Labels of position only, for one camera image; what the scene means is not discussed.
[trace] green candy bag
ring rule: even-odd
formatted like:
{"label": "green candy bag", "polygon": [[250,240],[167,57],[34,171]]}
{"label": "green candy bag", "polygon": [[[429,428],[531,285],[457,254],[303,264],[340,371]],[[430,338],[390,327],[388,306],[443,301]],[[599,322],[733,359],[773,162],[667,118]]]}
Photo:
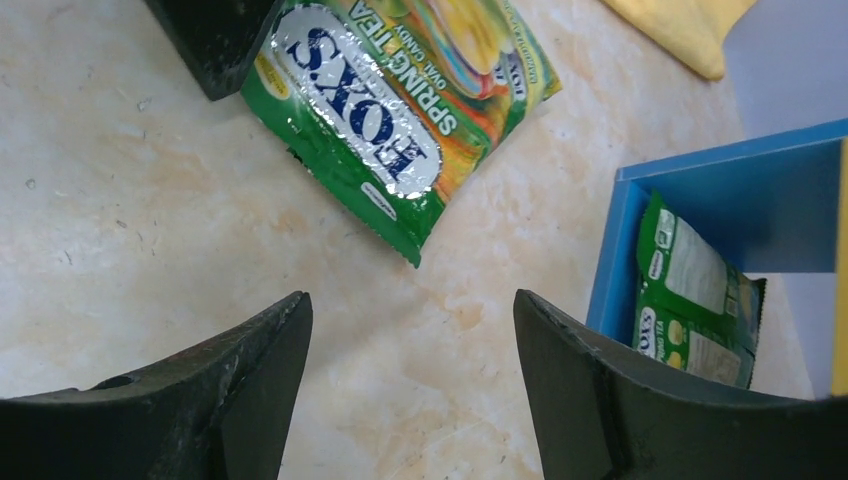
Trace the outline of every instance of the green candy bag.
{"label": "green candy bag", "polygon": [[560,88],[506,0],[288,0],[242,95],[417,267],[457,189]]}
{"label": "green candy bag", "polygon": [[640,272],[633,348],[740,388],[751,382],[765,279],[725,261],[653,192],[636,247]]}

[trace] printed label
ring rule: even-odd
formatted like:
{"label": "printed label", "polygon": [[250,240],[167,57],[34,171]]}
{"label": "printed label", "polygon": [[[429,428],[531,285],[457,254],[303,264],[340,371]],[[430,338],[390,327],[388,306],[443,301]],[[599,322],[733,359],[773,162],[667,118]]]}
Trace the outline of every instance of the printed label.
{"label": "printed label", "polygon": [[651,358],[657,355],[657,312],[651,307],[642,309],[639,315],[639,352]]}
{"label": "printed label", "polygon": [[662,266],[664,262],[664,258],[662,252],[657,250],[654,252],[654,256],[651,257],[651,267],[648,270],[648,277],[651,280],[659,280],[662,276]]}
{"label": "printed label", "polygon": [[388,215],[392,220],[397,221],[397,212],[395,212],[395,209],[392,208],[391,205],[389,205],[389,202],[388,200],[386,200],[386,197],[380,194],[380,191],[377,190],[377,187],[366,182],[362,184],[361,188],[362,193],[367,195],[368,198],[370,198],[371,201],[374,202],[374,205],[377,205],[377,207],[379,207],[380,210],[384,211],[386,215]]}
{"label": "printed label", "polygon": [[512,82],[512,99],[516,102],[527,100],[527,85],[524,83],[524,65],[517,55],[510,55],[509,79]]}
{"label": "printed label", "polygon": [[727,295],[727,267],[721,256],[683,219],[677,220],[665,286],[721,315]]}
{"label": "printed label", "polygon": [[270,45],[277,65],[389,193],[416,199],[430,190],[442,168],[438,144],[331,11],[284,13]]}
{"label": "printed label", "polygon": [[657,223],[657,233],[654,240],[660,248],[668,250],[674,239],[674,214],[668,210],[660,210],[660,219]]}
{"label": "printed label", "polygon": [[288,85],[286,85],[286,81],[283,80],[279,70],[268,60],[268,57],[260,52],[256,56],[254,65],[256,66],[257,73],[259,73],[259,79],[262,80],[262,85],[268,90],[268,93],[273,95],[277,100],[289,98],[291,93],[289,92]]}
{"label": "printed label", "polygon": [[742,360],[718,343],[697,333],[689,333],[689,359],[686,371],[726,385],[736,383]]}

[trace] marble surface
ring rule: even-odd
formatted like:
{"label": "marble surface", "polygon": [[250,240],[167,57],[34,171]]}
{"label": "marble surface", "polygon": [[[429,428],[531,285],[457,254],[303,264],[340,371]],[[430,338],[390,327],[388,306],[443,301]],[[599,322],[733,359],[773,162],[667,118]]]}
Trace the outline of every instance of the marble surface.
{"label": "marble surface", "polygon": [[[600,2],[515,4],[564,89],[457,195],[416,271],[240,97],[207,102],[143,2],[0,0],[0,396],[90,388],[305,290],[280,478],[541,478],[515,290],[584,319],[615,169],[742,127],[729,80],[698,80]],[[764,337],[797,344],[781,322]],[[758,388],[803,396],[787,373],[803,360],[772,357]]]}

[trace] green wrapper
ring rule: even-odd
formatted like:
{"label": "green wrapper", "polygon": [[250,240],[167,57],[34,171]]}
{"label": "green wrapper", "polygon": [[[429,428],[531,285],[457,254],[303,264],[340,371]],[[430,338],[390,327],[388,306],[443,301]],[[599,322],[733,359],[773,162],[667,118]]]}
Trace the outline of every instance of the green wrapper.
{"label": "green wrapper", "polygon": [[747,388],[765,280],[725,261],[653,192],[636,248],[633,348],[675,368]]}
{"label": "green wrapper", "polygon": [[445,205],[559,80],[506,1],[284,2],[242,95],[418,266]]}

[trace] candy bag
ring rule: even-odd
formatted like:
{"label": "candy bag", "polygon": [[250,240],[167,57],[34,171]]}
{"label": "candy bag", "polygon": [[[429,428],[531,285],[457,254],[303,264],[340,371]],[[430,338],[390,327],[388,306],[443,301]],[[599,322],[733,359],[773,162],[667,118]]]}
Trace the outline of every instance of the candy bag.
{"label": "candy bag", "polygon": [[560,89],[502,0],[289,0],[242,95],[416,267],[445,205]]}
{"label": "candy bag", "polygon": [[633,347],[695,375],[747,388],[766,281],[726,262],[653,192],[636,247]]}

